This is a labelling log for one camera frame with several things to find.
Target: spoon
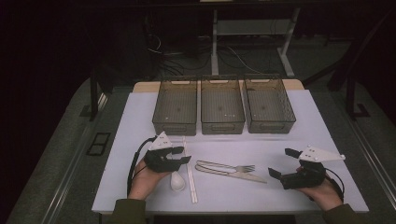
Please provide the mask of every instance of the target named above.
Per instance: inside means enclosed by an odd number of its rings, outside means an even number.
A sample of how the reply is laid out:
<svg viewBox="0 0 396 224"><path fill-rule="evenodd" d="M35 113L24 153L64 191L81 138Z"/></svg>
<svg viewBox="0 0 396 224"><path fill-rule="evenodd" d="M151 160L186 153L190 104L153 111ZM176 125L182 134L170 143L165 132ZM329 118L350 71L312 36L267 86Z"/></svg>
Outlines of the spoon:
<svg viewBox="0 0 396 224"><path fill-rule="evenodd" d="M186 183L184 182L183 177L177 172L174 171L171 174L171 188L175 191L181 191L184 189Z"/></svg>

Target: hand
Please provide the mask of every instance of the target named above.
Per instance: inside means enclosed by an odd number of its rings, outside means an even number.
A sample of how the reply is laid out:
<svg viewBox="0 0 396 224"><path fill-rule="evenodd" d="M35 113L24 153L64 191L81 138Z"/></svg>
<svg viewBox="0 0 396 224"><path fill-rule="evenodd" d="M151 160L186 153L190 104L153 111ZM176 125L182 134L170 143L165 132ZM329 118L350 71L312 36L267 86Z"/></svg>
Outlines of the hand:
<svg viewBox="0 0 396 224"><path fill-rule="evenodd" d="M132 182L131 191L128 195L128 198L146 200L150 193L155 189L158 182L160 182L163 177L169 175L170 173L155 173L146 167L144 160L141 160L134 168L134 174L135 177Z"/></svg>
<svg viewBox="0 0 396 224"><path fill-rule="evenodd" d="M311 197L323 211L331 210L343 204L334 186L327 179L319 186L297 190Z"/></svg>

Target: sleeve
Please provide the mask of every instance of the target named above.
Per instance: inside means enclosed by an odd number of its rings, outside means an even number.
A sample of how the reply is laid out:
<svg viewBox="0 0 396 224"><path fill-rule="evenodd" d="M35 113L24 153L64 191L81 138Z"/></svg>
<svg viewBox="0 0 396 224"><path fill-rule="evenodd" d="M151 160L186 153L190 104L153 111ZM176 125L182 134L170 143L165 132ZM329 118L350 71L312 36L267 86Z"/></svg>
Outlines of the sleeve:
<svg viewBox="0 0 396 224"><path fill-rule="evenodd" d="M134 199L117 200L107 224L146 224L146 202Z"/></svg>
<svg viewBox="0 0 396 224"><path fill-rule="evenodd" d="M327 224L364 224L361 217L352 210L349 204L343 204L323 214Z"/></svg>

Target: white tabletop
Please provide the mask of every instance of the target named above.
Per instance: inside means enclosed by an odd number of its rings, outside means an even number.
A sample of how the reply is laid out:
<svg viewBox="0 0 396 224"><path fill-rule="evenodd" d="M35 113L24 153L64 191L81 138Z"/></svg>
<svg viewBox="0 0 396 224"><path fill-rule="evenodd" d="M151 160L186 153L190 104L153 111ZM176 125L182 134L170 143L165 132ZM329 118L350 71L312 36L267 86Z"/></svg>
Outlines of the white tabletop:
<svg viewBox="0 0 396 224"><path fill-rule="evenodd" d="M151 119L157 95L157 92L130 94L92 211L111 214L116 200L126 198L126 180L134 153L146 139L155 136ZM186 136L187 148L192 155L190 163L198 203L191 202L187 166L182 165L179 173L186 180L186 188L182 191L171 190L170 176L167 176L147 198L147 212L149 214L298 214L318 211L318 207L301 192L293 189L284 190L281 183L268 174L268 167L282 174L295 173L299 162L285 155L286 147L303 150L309 145L338 153L310 92L288 91L288 96L297 118L288 134L252 134L245 125L242 134L202 135L198 105L197 134ZM182 146L182 136L169 137L175 147ZM146 154L149 145L150 143L143 147L140 157ZM254 164L256 171L253 174L265 178L268 183L199 172L193 168L198 160L230 165ZM345 163L327 161L323 164L326 168L335 171L344 181L345 203L349 203L356 212L367 212L368 207Z"/></svg>

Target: white stick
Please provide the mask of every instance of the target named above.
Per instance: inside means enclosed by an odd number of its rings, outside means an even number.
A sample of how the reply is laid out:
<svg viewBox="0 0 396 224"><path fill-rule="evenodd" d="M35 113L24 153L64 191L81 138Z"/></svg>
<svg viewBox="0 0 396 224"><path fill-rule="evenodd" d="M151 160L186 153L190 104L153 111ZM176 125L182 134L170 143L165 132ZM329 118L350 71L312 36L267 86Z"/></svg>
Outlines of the white stick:
<svg viewBox="0 0 396 224"><path fill-rule="evenodd" d="M184 147L184 156L187 157L188 153L187 153L187 147L186 147L186 136L183 136L183 147ZM192 203L198 203L197 192L195 190L194 178L192 177L192 170L191 170L190 163L187 163L187 172L189 174Z"/></svg>

